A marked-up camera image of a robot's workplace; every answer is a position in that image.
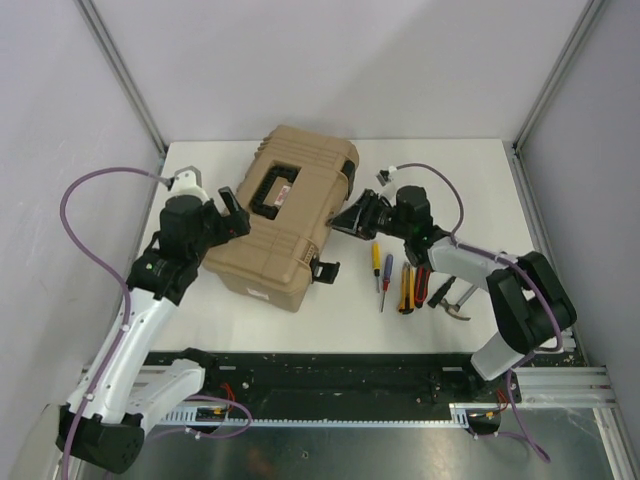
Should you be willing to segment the tan plastic tool box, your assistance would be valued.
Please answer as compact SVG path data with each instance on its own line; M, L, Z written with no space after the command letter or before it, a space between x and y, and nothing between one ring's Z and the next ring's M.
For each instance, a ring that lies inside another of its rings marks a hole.
M235 293L298 311L311 284L337 277L340 265L320 255L358 166L357 149L346 139L276 127L236 190L250 215L249 234L212 248L204 268Z

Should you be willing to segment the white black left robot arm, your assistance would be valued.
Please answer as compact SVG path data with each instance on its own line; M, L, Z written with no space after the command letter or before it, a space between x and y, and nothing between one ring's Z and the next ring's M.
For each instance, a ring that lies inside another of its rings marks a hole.
M179 403L207 400L221 376L194 360L176 360L157 380L133 389L156 337L196 280L207 252L250 231L249 214L232 190L220 189L220 213L199 187L171 196L159 228L132 264L116 322L85 379L60 409L62 463L79 458L111 473L125 472L153 428Z

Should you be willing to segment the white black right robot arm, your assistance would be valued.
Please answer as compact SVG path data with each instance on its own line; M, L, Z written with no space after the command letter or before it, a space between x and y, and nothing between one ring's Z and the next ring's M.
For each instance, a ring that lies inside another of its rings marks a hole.
M471 355L461 376L463 393L484 401L497 377L571 327L577 312L548 259L532 251L515 257L454 241L434 223L426 190L404 186L394 204L367 189L334 216L332 229L362 240L378 234L400 239L409 263L464 280L489 294L497 332Z

